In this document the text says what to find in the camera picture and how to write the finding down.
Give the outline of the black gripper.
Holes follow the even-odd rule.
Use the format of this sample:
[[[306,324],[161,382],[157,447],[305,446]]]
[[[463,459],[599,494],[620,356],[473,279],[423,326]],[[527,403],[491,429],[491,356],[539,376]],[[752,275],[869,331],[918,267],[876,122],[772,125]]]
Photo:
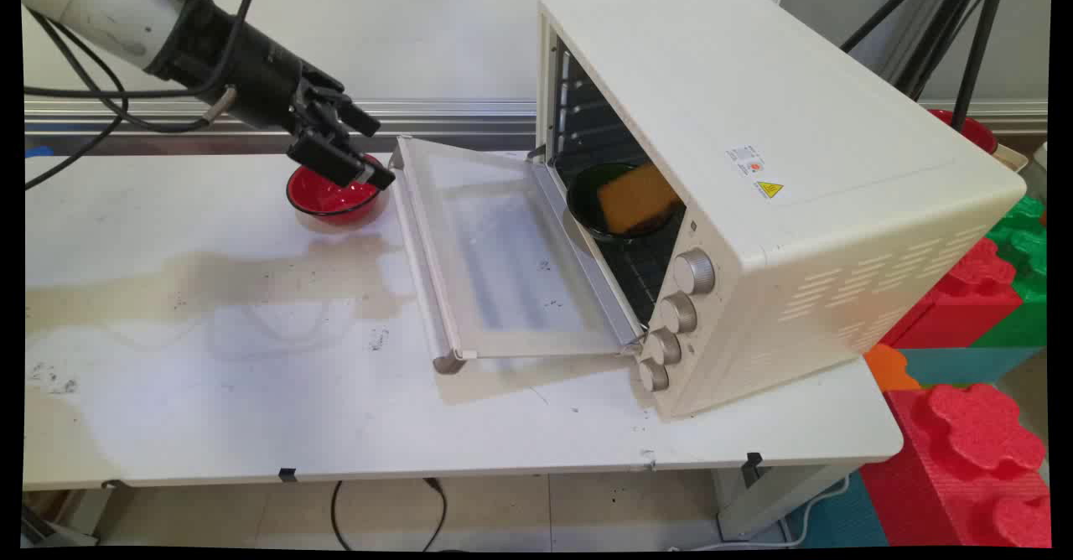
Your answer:
[[[212,0],[185,1],[175,29],[147,72],[187,89],[202,86],[225,51],[233,24],[234,15]],[[248,23],[239,32],[221,82],[196,97],[205,104],[215,104],[227,86],[237,90],[229,114],[248,126],[285,129],[293,137],[288,158],[319,177],[339,187],[373,185],[384,190],[394,183],[395,174],[366,158],[349,132],[351,128],[372,138],[381,122],[354,104],[340,82]],[[312,116],[295,116],[290,110],[294,98]]]

